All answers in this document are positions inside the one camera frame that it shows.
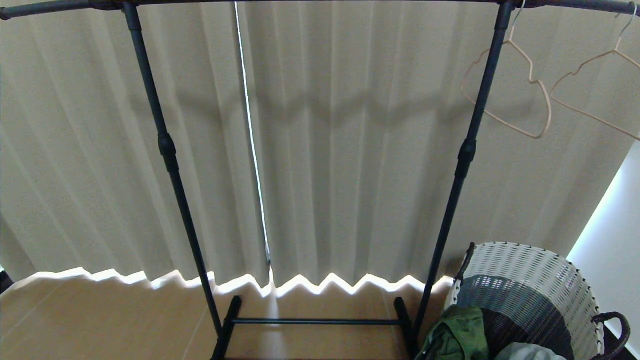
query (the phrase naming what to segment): gray woven section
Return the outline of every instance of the gray woven section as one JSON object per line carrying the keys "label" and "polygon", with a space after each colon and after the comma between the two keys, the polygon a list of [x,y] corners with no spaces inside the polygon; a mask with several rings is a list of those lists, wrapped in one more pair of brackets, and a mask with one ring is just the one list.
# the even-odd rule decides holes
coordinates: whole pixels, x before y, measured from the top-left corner
{"label": "gray woven section", "polygon": [[[526,285],[503,277],[469,277],[460,288],[457,304],[500,313],[521,328],[530,343],[549,348],[567,360],[575,359],[562,314],[547,298]],[[496,337],[504,341],[510,335],[487,334],[487,340]]]}

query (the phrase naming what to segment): woven basket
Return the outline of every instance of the woven basket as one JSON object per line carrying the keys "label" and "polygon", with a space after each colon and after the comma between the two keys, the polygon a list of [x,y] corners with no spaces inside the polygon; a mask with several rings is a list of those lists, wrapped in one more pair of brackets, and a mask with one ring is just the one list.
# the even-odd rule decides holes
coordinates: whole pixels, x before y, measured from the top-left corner
{"label": "woven basket", "polygon": [[[618,313],[600,314],[580,270],[551,251],[516,243],[471,244],[449,292],[451,305],[483,310],[490,353],[532,343],[567,360],[612,359],[630,335]],[[622,335],[605,351],[603,323],[618,318]]]}

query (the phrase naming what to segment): white wall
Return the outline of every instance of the white wall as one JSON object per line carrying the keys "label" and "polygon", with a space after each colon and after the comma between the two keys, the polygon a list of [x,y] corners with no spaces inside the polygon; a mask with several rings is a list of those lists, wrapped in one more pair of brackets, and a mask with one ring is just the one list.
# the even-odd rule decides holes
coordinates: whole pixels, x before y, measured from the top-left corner
{"label": "white wall", "polygon": [[[640,142],[636,142],[568,256],[592,286],[601,311],[631,324],[627,348],[640,352]],[[618,335],[618,322],[609,328]]]}

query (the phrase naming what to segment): black woven section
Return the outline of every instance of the black woven section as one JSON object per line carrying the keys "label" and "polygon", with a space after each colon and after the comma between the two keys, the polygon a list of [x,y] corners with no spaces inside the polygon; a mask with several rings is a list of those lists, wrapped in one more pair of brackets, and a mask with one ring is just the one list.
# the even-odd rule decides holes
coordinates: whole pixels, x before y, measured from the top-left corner
{"label": "black woven section", "polygon": [[490,348],[512,342],[532,343],[567,360],[575,359],[562,314],[534,289],[503,277],[477,275],[464,280],[457,299],[459,306],[477,306],[503,315],[485,322],[485,330],[490,330],[485,333],[487,342],[493,344]]}

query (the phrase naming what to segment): hanger hook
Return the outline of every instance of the hanger hook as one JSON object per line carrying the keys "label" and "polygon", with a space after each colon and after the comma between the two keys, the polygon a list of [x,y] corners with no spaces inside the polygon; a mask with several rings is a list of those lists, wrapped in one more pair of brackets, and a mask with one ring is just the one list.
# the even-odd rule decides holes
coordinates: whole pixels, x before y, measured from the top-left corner
{"label": "hanger hook", "polygon": [[524,9],[524,4],[526,4],[526,3],[527,3],[527,0],[522,0],[522,5],[520,6],[520,9],[518,10],[518,13],[516,14],[516,17],[513,18],[513,24],[511,25],[511,33],[509,34],[509,41],[512,41],[512,39],[513,39],[513,30],[515,30],[515,28],[516,28],[516,21],[518,21],[518,17],[520,16],[520,13],[522,12],[522,9]]}
{"label": "hanger hook", "polygon": [[629,19],[629,22],[627,23],[627,25],[622,29],[622,31],[620,31],[620,38],[622,37],[622,34],[625,33],[625,31],[627,30],[627,28],[629,27],[629,25],[631,25],[631,23],[633,22],[633,20],[635,19],[635,17],[638,14],[638,4],[635,1],[631,1],[631,3],[634,5],[634,14],[633,16],[631,16],[631,19]]}

